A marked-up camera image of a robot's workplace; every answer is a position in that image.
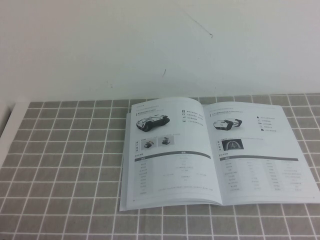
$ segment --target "gray checkered tablecloth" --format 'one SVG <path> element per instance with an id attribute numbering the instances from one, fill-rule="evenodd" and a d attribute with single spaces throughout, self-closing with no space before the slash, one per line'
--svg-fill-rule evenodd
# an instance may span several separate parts
<path id="1" fill-rule="evenodd" d="M 320 187 L 320 94 L 194 99 L 283 106 Z M 320 240 L 320 204 L 119 212 L 125 117 L 144 101 L 30 103 L 0 169 L 0 240 Z"/>

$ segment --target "white wall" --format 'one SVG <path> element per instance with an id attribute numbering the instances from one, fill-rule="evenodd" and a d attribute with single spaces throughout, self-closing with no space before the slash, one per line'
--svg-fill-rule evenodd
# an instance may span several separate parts
<path id="1" fill-rule="evenodd" d="M 319 0 L 1 0 L 0 99 L 320 92 L 319 13 Z"/>

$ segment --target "robot vehicle image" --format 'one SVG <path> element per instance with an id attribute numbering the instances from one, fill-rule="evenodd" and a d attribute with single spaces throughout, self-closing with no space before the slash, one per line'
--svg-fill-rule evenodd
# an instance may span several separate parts
<path id="1" fill-rule="evenodd" d="M 234 119 L 234 118 L 227 118 L 225 120 L 218 120 L 213 123 L 213 126 L 217 130 L 225 130 L 228 131 L 233 127 L 240 127 L 242 124 L 242 121 L 239 119 Z"/>
<path id="2" fill-rule="evenodd" d="M 144 147 L 145 147 L 146 149 L 148 149 L 148 148 L 150 148 L 153 144 L 154 144 L 153 141 L 147 141 L 147 142 L 144 144 Z"/>
<path id="3" fill-rule="evenodd" d="M 152 128 L 154 127 L 158 127 L 158 126 L 164 126 L 166 125 L 168 122 L 170 122 L 170 119 L 168 118 L 167 115 L 154 115 L 154 116 L 150 116 L 144 119 L 139 120 L 136 123 L 136 126 L 138 129 L 144 131 L 144 132 L 148 132 L 150 131 Z"/>
<path id="4" fill-rule="evenodd" d="M 162 144 L 168 145 L 169 143 L 170 143 L 170 139 L 168 137 L 164 137 L 164 139 L 162 140 Z"/>

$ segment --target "booklet page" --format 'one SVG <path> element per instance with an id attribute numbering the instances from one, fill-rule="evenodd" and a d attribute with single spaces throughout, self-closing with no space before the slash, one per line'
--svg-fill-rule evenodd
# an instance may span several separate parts
<path id="1" fill-rule="evenodd" d="M 173 97 L 131 110 L 127 206 L 171 200 L 221 203 L 201 104 Z"/>
<path id="2" fill-rule="evenodd" d="M 320 200 L 280 106 L 221 102 L 204 112 L 224 205 Z"/>

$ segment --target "product brochure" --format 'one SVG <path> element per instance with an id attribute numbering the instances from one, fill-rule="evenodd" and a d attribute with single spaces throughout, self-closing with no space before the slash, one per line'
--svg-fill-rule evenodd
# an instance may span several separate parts
<path id="1" fill-rule="evenodd" d="M 184 97 L 132 105 L 120 211 L 186 204 L 320 203 L 281 106 Z"/>

